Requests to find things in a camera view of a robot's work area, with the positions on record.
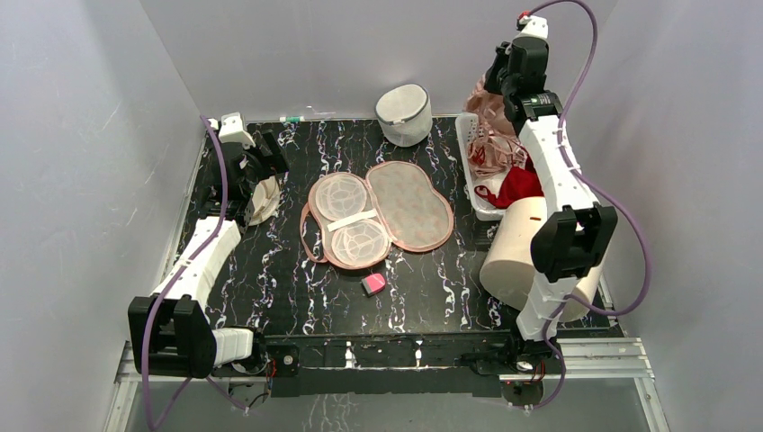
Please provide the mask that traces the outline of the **pink satin bra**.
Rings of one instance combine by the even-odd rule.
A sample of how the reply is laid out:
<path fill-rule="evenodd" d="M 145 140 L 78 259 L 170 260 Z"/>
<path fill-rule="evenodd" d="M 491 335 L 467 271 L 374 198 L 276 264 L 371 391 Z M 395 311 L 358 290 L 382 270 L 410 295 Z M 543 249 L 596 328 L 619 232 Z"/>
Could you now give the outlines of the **pink satin bra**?
<path fill-rule="evenodd" d="M 464 111 L 477 115 L 478 136 L 475 139 L 484 135 L 516 136 L 518 139 L 513 125 L 504 114 L 503 98 L 485 91 L 484 81 L 485 75 L 477 82 L 464 105 Z"/>

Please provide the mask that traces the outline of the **floral mesh laundry bag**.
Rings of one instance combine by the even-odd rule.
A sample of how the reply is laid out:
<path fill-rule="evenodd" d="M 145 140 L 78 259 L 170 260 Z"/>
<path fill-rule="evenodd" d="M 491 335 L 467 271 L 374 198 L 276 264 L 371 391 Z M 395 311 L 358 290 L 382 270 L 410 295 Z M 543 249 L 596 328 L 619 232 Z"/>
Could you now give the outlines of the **floral mesh laundry bag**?
<path fill-rule="evenodd" d="M 308 259 L 348 271 L 383 261 L 393 246 L 411 253 L 441 247 L 453 233 L 453 210 L 417 165 L 389 161 L 370 168 L 365 177 L 335 172 L 311 188 L 301 223 L 312 218 L 319 227 L 322 256 L 305 240 Z"/>

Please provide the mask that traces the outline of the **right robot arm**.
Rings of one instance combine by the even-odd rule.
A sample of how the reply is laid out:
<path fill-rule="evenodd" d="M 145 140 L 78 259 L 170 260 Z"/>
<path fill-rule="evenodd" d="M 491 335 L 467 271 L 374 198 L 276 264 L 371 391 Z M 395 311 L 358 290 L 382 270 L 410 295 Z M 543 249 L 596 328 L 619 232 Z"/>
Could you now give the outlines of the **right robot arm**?
<path fill-rule="evenodd" d="M 507 347 L 507 362 L 531 372 L 555 355 L 561 312 L 579 281 L 601 264 L 618 221 L 573 174 L 559 97 L 545 89 L 549 45 L 545 38 L 517 35 L 496 48 L 484 88 L 501 95 L 504 114 L 538 175 L 546 201 L 544 224 L 530 242 L 533 284 Z"/>

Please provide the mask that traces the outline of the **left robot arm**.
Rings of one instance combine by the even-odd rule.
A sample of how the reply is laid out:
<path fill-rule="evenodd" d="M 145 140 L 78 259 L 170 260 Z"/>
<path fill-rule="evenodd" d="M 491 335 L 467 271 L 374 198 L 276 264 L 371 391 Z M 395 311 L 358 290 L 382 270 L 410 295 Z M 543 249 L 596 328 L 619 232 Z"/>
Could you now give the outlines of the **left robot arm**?
<path fill-rule="evenodd" d="M 185 250 L 149 296 L 128 308 L 136 369 L 143 375 L 205 378 L 235 363 L 246 374 L 267 367 L 269 352 L 256 330 L 215 329 L 205 314 L 211 290 L 247 230 L 274 215 L 278 175 L 288 164 L 274 134 L 212 134 L 221 163 Z"/>

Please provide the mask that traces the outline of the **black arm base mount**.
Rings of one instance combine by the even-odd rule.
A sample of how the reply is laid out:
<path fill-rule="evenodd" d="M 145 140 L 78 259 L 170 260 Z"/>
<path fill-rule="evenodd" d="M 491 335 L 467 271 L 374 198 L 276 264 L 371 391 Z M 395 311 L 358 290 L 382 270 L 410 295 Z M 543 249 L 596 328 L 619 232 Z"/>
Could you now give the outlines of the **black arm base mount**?
<path fill-rule="evenodd" d="M 328 393 L 469 393 L 537 401 L 552 361 L 513 364 L 507 330 L 388 335 L 266 336 L 251 364 L 215 378 L 261 382 L 276 398 Z"/>

